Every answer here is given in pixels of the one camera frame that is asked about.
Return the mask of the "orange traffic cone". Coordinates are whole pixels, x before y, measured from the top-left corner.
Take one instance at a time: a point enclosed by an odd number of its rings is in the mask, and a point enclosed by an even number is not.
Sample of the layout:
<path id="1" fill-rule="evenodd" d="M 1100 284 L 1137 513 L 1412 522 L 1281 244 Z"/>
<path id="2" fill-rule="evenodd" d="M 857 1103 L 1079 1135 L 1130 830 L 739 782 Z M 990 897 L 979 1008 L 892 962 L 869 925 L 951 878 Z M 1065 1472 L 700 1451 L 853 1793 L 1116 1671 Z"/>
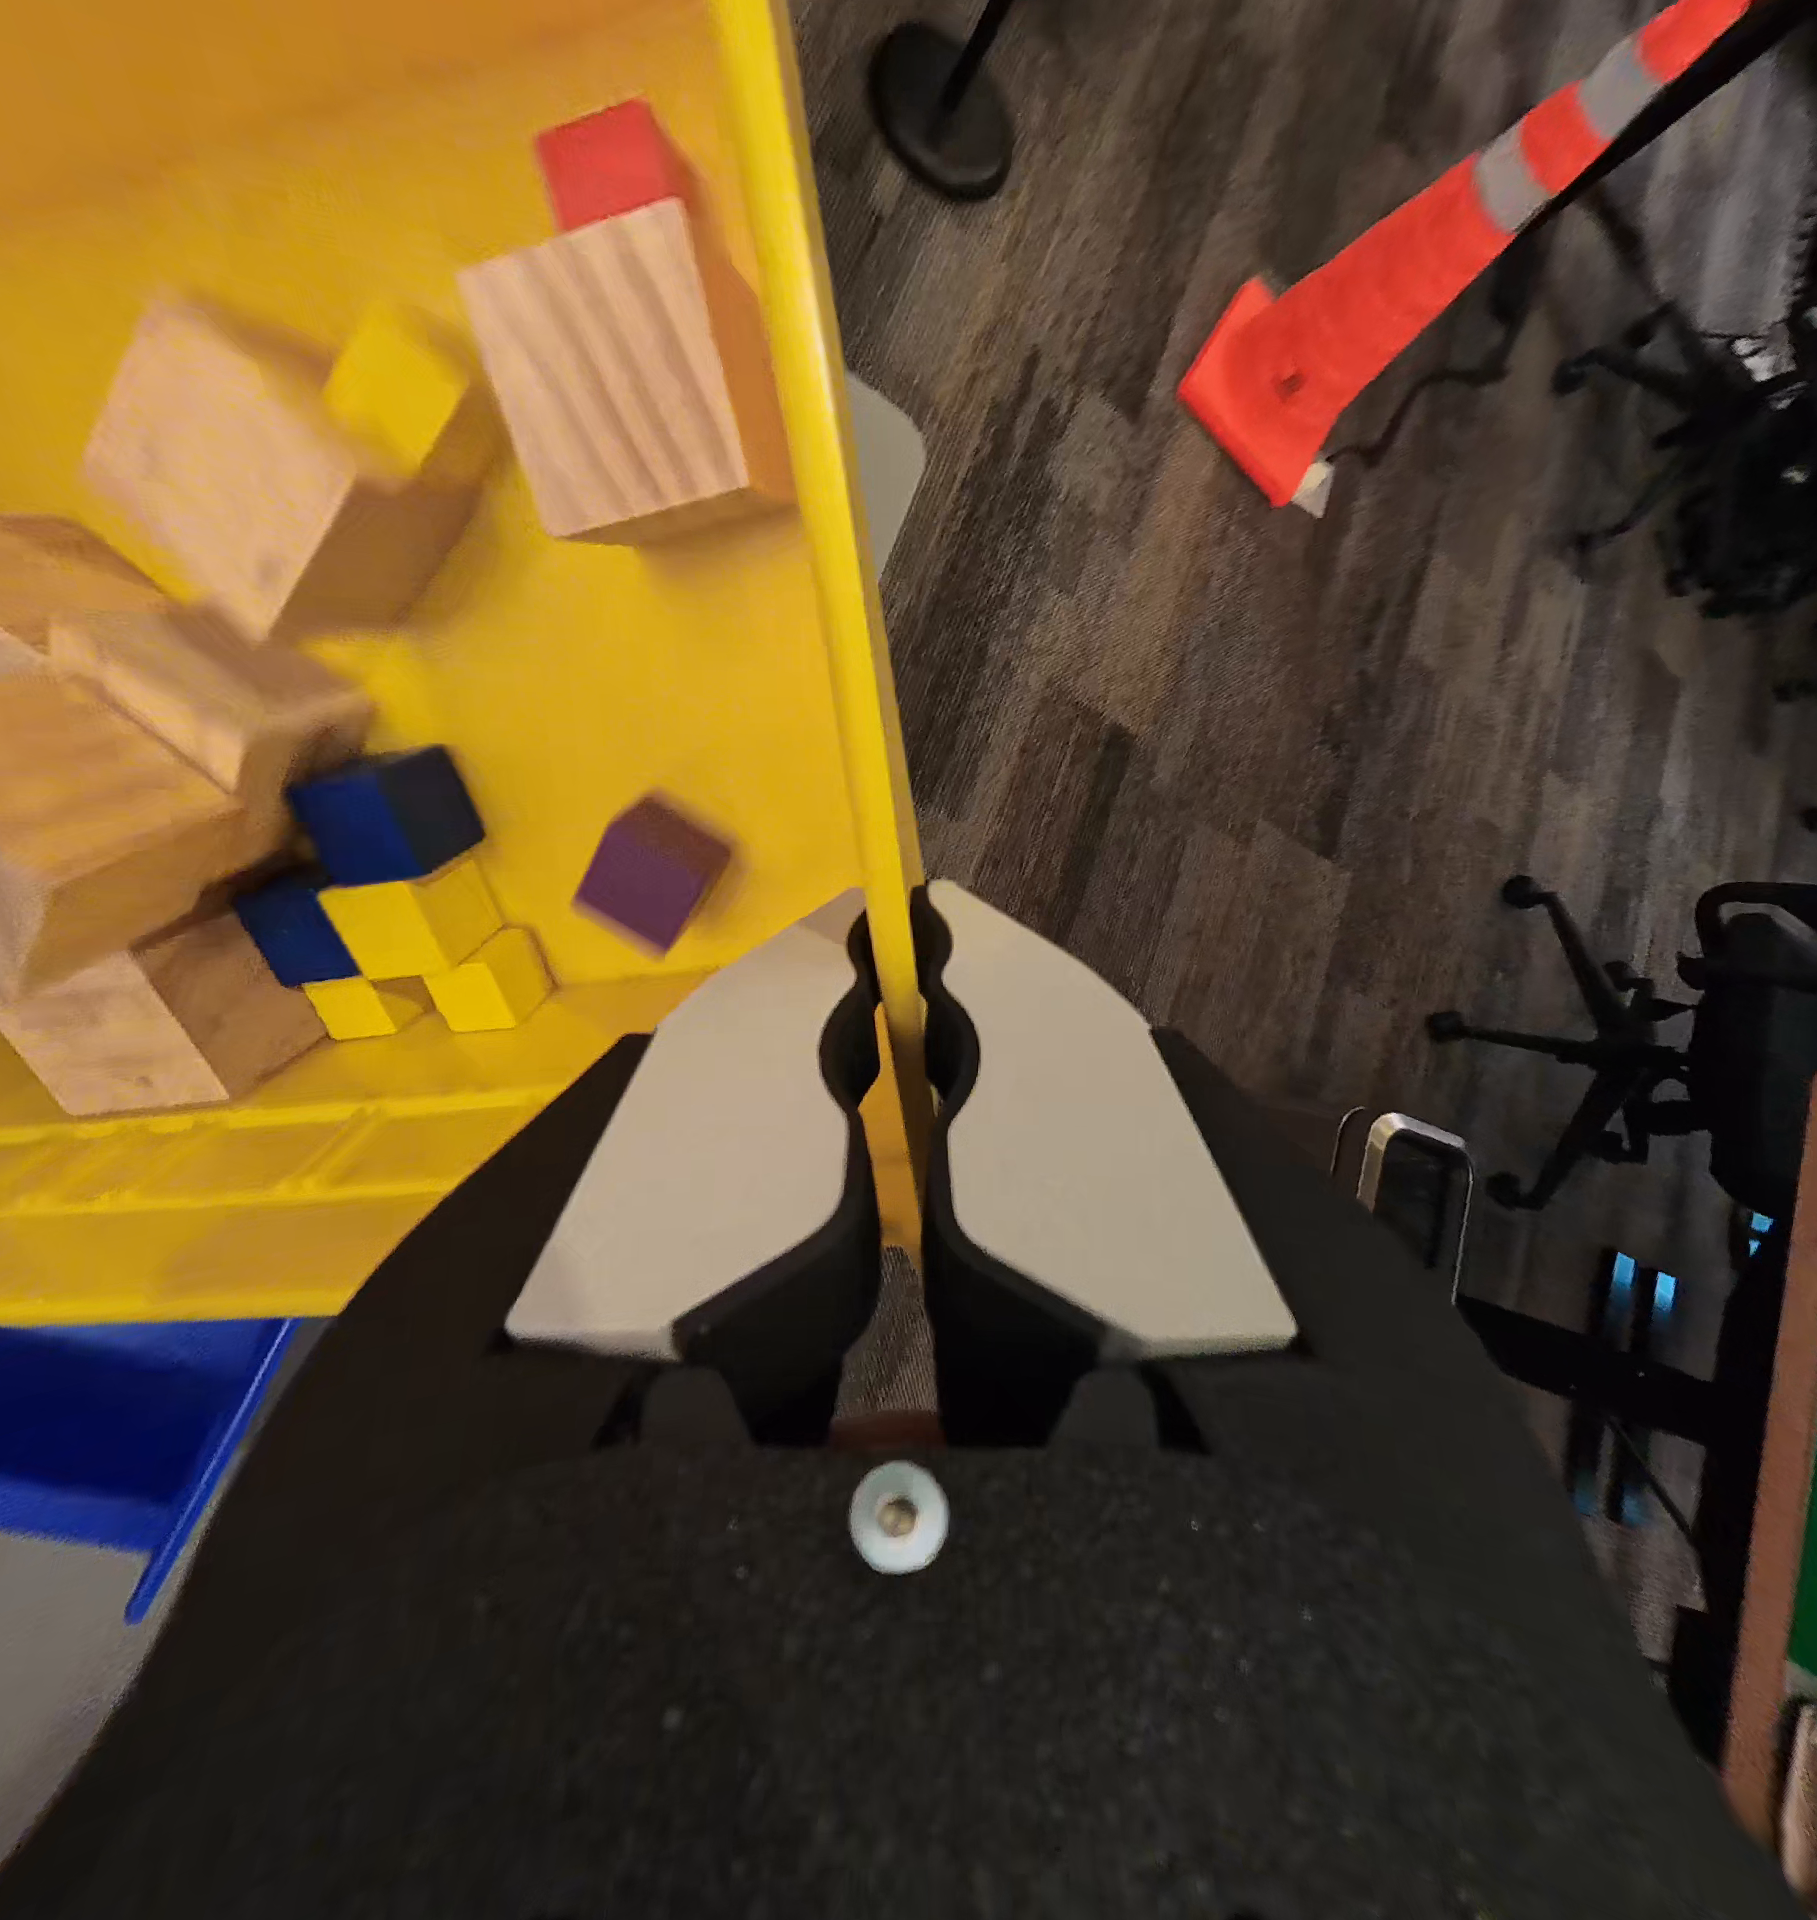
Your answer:
<path id="1" fill-rule="evenodd" d="M 1285 292 L 1248 282 L 1180 384 L 1186 408 L 1271 507 L 1324 516 L 1343 412 L 1749 12 L 1666 7 L 1326 267 Z"/>

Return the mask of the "yellow plastic bin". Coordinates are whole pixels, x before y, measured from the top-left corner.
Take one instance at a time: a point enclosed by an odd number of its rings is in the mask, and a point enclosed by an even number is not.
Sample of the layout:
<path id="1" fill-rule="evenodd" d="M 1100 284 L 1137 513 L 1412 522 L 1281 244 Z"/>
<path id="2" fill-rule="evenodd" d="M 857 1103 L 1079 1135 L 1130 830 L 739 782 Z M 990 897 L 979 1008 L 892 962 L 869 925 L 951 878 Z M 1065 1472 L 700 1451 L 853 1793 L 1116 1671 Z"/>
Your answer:
<path id="1" fill-rule="evenodd" d="M 338 349 L 553 230 L 534 139 L 643 99 L 759 295 L 801 506 L 627 548 L 549 538 L 501 459 L 398 633 L 319 637 L 376 748 L 444 746 L 557 986 L 477 1034 L 324 1042 L 250 1097 L 68 1116 L 0 1034 L 0 1328 L 339 1312 L 616 1039 L 847 890 L 904 1006 L 915 805 L 790 5 L 0 5 L 0 516 L 80 474 L 159 293 Z"/>

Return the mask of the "blue plastic bin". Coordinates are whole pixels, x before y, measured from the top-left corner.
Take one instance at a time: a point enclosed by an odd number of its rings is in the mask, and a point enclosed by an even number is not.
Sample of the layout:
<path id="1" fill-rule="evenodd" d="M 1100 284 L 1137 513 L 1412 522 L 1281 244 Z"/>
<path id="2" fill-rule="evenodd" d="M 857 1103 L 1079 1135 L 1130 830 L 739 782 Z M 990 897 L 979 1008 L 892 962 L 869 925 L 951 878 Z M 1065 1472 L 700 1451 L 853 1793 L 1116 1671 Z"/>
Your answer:
<path id="1" fill-rule="evenodd" d="M 299 1338 L 299 1317 L 0 1328 L 0 1533 L 142 1563 L 142 1625 Z"/>

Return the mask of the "black round stand base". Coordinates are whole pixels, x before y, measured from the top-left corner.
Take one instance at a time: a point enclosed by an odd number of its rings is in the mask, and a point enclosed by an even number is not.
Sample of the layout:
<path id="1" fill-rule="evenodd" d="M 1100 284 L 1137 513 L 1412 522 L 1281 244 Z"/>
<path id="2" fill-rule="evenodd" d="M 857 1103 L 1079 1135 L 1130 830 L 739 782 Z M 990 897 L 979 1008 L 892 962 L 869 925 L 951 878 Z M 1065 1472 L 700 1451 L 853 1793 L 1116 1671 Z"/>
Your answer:
<path id="1" fill-rule="evenodd" d="M 988 202 L 1009 179 L 1013 127 L 988 78 L 988 53 L 1011 10 L 987 2 L 964 40 L 902 22 L 873 49 L 873 123 L 896 162 L 945 202 Z"/>

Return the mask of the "black tripod stand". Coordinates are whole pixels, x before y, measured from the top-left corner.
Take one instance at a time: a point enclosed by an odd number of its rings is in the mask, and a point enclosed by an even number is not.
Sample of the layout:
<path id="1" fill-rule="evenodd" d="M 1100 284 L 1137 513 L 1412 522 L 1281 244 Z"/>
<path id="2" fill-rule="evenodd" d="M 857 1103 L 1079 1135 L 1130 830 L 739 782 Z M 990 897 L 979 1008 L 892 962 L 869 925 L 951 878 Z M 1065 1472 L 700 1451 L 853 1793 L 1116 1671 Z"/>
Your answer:
<path id="1" fill-rule="evenodd" d="M 1486 215 L 1508 238 L 1545 224 L 1782 40 L 1811 30 L 1817 2 L 1666 7 L 1475 157 Z"/>

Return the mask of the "pile of wooden cubes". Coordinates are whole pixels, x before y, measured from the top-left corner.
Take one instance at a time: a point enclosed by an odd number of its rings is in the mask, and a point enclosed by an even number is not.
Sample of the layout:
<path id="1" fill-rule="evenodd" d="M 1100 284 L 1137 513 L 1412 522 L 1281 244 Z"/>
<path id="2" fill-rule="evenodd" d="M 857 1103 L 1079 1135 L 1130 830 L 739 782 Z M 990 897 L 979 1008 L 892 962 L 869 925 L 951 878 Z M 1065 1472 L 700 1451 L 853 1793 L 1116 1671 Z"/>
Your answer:
<path id="1" fill-rule="evenodd" d="M 374 752 L 314 642 L 398 631 L 501 450 L 555 541 L 785 503 L 747 286 L 656 113 L 540 132 L 557 233 L 465 268 L 472 351 L 369 309 L 344 349 L 141 317 L 86 484 L 192 584 L 0 516 L 0 1039 L 64 1116 L 201 1110 L 323 1042 L 521 1026 L 553 989 L 442 744 Z"/>

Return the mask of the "black office chair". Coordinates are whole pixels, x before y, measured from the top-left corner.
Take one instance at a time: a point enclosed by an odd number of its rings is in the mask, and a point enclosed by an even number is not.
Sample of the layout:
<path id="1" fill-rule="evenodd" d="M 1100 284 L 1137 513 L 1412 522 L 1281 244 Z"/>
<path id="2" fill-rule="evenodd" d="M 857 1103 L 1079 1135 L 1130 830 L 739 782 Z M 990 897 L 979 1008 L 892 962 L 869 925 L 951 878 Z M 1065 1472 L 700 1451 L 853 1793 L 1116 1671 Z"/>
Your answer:
<path id="1" fill-rule="evenodd" d="M 1657 1139 L 1703 1135 L 1710 1173 L 1740 1208 L 1791 1222 L 1817 1079 L 1817 885 L 1729 882 L 1695 910 L 1696 952 L 1678 975 L 1685 1006 L 1650 976 L 1600 962 L 1567 900 L 1531 876 L 1501 888 L 1512 911 L 1544 911 L 1593 1024 L 1590 1039 L 1479 1026 L 1433 1011 L 1434 1046 L 1531 1051 L 1591 1073 L 1590 1089 L 1531 1181 L 1491 1180 L 1501 1208 L 1544 1212 L 1581 1165 L 1646 1165 Z"/>
<path id="2" fill-rule="evenodd" d="M 1712 333 L 1663 300 L 1614 342 L 1564 359 L 1550 388 L 1567 399 L 1597 377 L 1670 419 L 1632 506 L 1570 534 L 1579 577 L 1653 526 L 1666 590 L 1707 618 L 1782 614 L 1817 592 L 1817 216 L 1799 230 L 1782 320 Z"/>

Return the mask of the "black waste bin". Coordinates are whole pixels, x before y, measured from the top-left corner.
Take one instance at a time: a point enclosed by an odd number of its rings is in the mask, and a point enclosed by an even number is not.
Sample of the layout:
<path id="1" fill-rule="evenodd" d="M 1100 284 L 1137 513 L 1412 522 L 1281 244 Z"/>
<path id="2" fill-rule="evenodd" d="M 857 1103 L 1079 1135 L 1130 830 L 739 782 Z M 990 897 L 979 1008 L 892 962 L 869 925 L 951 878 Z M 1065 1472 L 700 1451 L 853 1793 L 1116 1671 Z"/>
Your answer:
<path id="1" fill-rule="evenodd" d="M 1406 1113 L 1355 1105 L 1336 1124 L 1330 1176 L 1460 1300 L 1477 1193 L 1460 1135 Z"/>

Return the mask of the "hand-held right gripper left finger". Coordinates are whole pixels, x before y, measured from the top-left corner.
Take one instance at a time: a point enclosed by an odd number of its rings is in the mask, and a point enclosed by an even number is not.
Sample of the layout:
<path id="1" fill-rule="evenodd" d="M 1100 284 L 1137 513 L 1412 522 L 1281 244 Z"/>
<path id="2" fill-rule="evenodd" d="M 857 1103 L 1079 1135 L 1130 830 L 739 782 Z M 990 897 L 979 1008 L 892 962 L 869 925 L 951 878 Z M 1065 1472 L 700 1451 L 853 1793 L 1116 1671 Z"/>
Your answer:
<path id="1" fill-rule="evenodd" d="M 873 1197 L 879 1073 L 857 890 L 726 964 L 649 1037 L 508 1315 L 523 1345 L 681 1358 L 695 1313 Z"/>

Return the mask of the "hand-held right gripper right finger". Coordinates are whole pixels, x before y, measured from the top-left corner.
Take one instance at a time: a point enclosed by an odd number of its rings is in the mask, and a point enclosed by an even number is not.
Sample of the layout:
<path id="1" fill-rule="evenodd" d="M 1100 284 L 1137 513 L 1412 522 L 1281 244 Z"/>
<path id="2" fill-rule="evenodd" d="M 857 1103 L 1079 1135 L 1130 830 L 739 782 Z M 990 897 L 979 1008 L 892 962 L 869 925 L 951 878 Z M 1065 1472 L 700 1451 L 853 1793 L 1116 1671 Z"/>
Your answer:
<path id="1" fill-rule="evenodd" d="M 956 882 L 915 928 L 939 1335 L 1032 1374 L 1288 1349 L 1296 1317 L 1135 1006 Z"/>

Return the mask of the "wooden office desk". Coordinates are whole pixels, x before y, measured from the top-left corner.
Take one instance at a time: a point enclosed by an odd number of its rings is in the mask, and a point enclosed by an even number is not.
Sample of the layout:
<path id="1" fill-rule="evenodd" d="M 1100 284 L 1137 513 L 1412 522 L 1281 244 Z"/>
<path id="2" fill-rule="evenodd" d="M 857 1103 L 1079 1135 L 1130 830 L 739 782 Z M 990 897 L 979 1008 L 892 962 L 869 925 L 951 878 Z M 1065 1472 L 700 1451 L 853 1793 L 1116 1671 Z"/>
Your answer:
<path id="1" fill-rule="evenodd" d="M 1817 1077 L 1791 1222 L 1782 1312 L 1731 1671 L 1721 1784 L 1737 1825 L 1778 1849 L 1792 1705 L 1791 1639 L 1817 1462 Z"/>

